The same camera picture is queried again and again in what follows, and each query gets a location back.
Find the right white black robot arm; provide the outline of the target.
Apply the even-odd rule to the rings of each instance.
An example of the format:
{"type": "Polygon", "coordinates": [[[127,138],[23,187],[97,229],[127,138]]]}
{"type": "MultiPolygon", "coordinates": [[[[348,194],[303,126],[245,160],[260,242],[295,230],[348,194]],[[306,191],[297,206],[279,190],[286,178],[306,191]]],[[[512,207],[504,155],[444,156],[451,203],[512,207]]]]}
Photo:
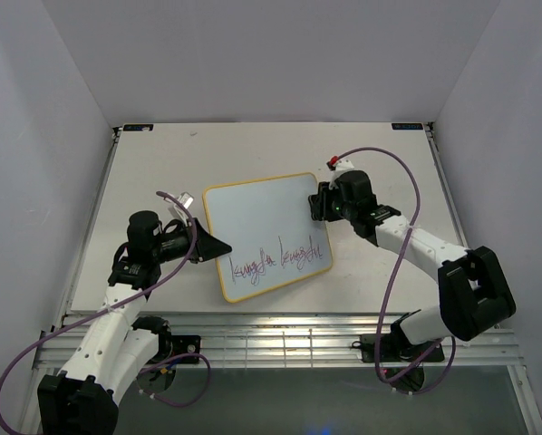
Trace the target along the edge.
{"type": "Polygon", "coordinates": [[[397,319],[374,339],[375,355],[410,360],[424,344],[446,337],[468,342],[516,313],[494,251],[454,245],[413,227],[399,210],[378,202],[365,172],[348,170],[319,183],[308,202],[312,220],[349,222],[358,237],[407,260],[438,286],[439,302],[397,319]]]}

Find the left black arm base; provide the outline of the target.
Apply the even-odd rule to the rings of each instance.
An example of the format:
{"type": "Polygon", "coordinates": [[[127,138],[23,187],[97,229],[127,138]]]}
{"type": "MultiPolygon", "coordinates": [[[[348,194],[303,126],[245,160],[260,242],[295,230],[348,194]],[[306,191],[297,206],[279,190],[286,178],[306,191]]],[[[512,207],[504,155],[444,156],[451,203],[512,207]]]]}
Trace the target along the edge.
{"type": "Polygon", "coordinates": [[[200,335],[171,335],[167,339],[167,345],[170,349],[169,357],[186,354],[186,357],[179,358],[177,360],[170,361],[167,366],[178,364],[198,364],[200,359],[198,354],[201,350],[201,336],[200,335]]]}

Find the yellow framed whiteboard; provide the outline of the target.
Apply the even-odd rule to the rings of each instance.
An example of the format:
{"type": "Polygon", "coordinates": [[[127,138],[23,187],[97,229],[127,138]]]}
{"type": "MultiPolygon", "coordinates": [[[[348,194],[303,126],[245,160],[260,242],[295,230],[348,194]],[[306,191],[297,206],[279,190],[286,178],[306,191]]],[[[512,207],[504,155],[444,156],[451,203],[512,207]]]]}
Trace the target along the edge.
{"type": "Polygon", "coordinates": [[[216,260],[224,299],[239,303],[329,271],[334,258],[325,223],[311,218],[311,172],[206,188],[211,236],[231,246],[216,260]]]}

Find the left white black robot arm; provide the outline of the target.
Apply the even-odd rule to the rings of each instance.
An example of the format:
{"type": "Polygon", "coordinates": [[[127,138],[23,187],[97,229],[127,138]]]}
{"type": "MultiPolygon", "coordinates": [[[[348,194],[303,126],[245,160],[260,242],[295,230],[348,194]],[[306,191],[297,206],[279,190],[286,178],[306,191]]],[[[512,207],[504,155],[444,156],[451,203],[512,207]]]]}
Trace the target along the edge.
{"type": "Polygon", "coordinates": [[[113,433],[119,404],[135,378],[179,348],[165,319],[140,313],[162,265],[179,258],[198,264],[231,251],[195,218],[162,224],[153,211],[131,215],[127,240],[112,260],[101,316],[62,369],[44,376],[38,386],[44,433],[113,433]]]}

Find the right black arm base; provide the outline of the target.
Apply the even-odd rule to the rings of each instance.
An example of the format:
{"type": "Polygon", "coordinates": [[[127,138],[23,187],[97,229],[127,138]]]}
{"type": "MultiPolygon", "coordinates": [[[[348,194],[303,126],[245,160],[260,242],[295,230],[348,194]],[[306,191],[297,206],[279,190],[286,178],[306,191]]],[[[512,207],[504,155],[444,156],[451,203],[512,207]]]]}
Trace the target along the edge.
{"type": "MultiPolygon", "coordinates": [[[[358,350],[361,353],[361,360],[363,363],[375,362],[375,339],[376,334],[361,334],[358,340],[352,342],[351,348],[358,350]]],[[[432,344],[433,342],[426,342],[401,348],[399,345],[393,344],[389,339],[383,336],[380,345],[380,361],[382,363],[411,363],[420,357],[432,344]]],[[[444,362],[445,355],[442,345],[436,344],[431,353],[429,353],[423,361],[426,363],[444,362]]]]}

